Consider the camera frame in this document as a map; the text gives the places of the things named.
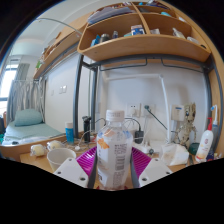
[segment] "pillow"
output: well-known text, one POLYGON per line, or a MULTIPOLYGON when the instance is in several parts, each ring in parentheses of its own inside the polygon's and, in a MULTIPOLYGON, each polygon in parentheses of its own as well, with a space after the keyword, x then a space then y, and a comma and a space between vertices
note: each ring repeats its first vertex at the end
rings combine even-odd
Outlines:
POLYGON ((43 121, 42 115, 39 111, 34 109, 25 109, 16 111, 15 126, 28 126, 39 124, 43 121))

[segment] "light switch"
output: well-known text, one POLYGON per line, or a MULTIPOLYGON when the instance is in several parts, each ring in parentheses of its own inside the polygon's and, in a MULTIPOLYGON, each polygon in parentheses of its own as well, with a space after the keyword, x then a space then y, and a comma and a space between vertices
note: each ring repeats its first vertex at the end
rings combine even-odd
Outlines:
POLYGON ((67 86, 63 86, 63 93, 66 93, 67 86))
POLYGON ((62 93, 62 86, 59 88, 59 94, 61 94, 62 93))

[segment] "wall socket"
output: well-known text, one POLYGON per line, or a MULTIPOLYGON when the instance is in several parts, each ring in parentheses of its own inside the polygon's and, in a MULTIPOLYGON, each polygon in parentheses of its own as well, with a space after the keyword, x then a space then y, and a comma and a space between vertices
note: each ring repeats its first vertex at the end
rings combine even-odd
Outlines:
POLYGON ((155 114, 156 105, 150 104, 150 103, 142 103, 141 105, 142 105, 141 116, 142 117, 148 116, 149 118, 153 118, 153 116, 145 109, 145 105, 149 106, 149 111, 151 111, 151 113, 153 113, 153 114, 155 114))
POLYGON ((126 104, 126 116, 140 117, 140 103, 127 103, 126 104))

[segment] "wooden shelf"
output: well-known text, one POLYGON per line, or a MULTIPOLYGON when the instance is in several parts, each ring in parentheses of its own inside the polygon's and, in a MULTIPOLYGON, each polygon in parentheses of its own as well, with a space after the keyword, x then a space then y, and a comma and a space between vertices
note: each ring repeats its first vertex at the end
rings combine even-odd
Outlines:
POLYGON ((94 61, 136 54, 170 54, 205 62, 210 52, 201 46, 167 35, 136 35, 122 37, 78 51, 94 61))
POLYGON ((73 32, 67 38, 65 38, 55 48, 55 50, 50 55, 48 55, 48 57, 44 61, 44 64, 42 64, 41 67, 34 74, 33 79, 38 79, 40 77, 41 73, 54 61, 55 58, 57 58, 61 53, 63 53, 64 50, 68 49, 70 46, 77 43, 79 41, 79 39, 80 39, 80 37, 77 37, 76 32, 73 32))
POLYGON ((116 30, 118 36, 122 37, 131 32, 131 26, 133 25, 143 25, 137 13, 115 16, 95 23, 87 27, 84 31, 79 44, 79 50, 82 51, 89 48, 92 40, 96 38, 96 35, 101 36, 102 34, 107 33, 112 37, 113 32, 116 30))
POLYGON ((173 36, 173 29, 182 32, 185 38, 191 36, 191 26, 179 19, 154 13, 142 13, 150 30, 159 29, 160 34, 173 36))
MULTIPOLYGON (((76 28, 80 32, 83 32, 87 25, 87 19, 92 13, 93 12, 90 12, 79 17, 78 19, 72 21, 69 25, 76 28)), ((33 79, 38 79, 41 73, 55 60, 55 58, 60 56, 66 49, 68 49, 80 40, 80 35, 77 34, 77 32, 72 30, 70 27, 64 27, 60 33, 61 34, 58 35, 58 38, 56 38, 54 45, 52 45, 52 48, 54 50, 44 59, 44 64, 42 64, 41 67, 36 70, 33 79)))
MULTIPOLYGON (((173 10, 167 9, 165 11, 175 17, 157 13, 141 13, 138 8, 143 6, 132 4, 137 13, 119 15, 88 25, 79 42, 78 52, 94 61, 137 54, 170 54, 201 62, 207 60, 211 53, 210 49, 188 23, 176 18, 173 10), (134 25, 142 25, 146 34, 124 37, 124 34, 131 32, 131 26, 134 25), (160 34, 151 34, 150 30, 156 28, 160 30, 160 34), (188 36, 194 37, 207 49, 187 39, 173 36, 172 28, 182 32, 186 38, 188 36), (118 31, 119 38, 90 47, 96 35, 101 36, 107 33, 111 37, 115 30, 118 31)), ((159 7, 144 7, 152 8, 156 12, 164 11, 159 7)))

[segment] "white wall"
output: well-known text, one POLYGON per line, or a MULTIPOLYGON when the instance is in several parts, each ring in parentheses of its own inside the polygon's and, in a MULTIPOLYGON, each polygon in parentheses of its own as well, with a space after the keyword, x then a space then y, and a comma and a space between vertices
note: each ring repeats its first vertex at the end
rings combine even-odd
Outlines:
POLYGON ((38 59, 39 59, 38 57, 31 56, 31 55, 24 55, 24 56, 22 56, 20 63, 28 63, 28 64, 30 64, 26 80, 33 79, 34 70, 35 70, 35 67, 37 65, 38 59))
POLYGON ((37 65, 38 57, 32 55, 13 55, 9 56, 7 59, 7 64, 18 64, 18 63, 27 63, 30 64, 28 73, 27 73, 27 80, 32 80, 34 76, 34 70, 37 65), (18 59, 16 62, 9 62, 10 59, 18 59))
MULTIPOLYGON (((79 54, 75 54, 51 70, 46 82, 46 124, 63 133, 65 122, 73 121, 73 95, 78 58, 79 54), (59 88, 64 85, 67 86, 67 92, 59 94, 59 88)), ((79 87, 79 131, 83 131, 82 116, 88 115, 88 82, 89 70, 83 67, 79 87)))
MULTIPOLYGON (((126 68, 105 71, 100 73, 98 82, 98 102, 100 102, 100 113, 97 118, 105 117, 106 109, 125 110, 126 103, 148 103, 155 104, 155 116, 167 127, 165 101, 159 78, 153 79, 131 79, 116 80, 105 82, 106 77, 119 77, 125 75, 140 74, 162 74, 164 76, 165 87, 168 94, 169 104, 196 103, 196 118, 194 125, 197 128, 196 141, 199 142, 207 118, 207 93, 205 80, 202 73, 177 68, 165 68, 161 64, 149 64, 141 68, 126 68)), ((137 119, 142 129, 144 128, 145 118, 137 119)), ((149 132, 147 140, 164 140, 166 130, 154 118, 148 120, 149 132)))

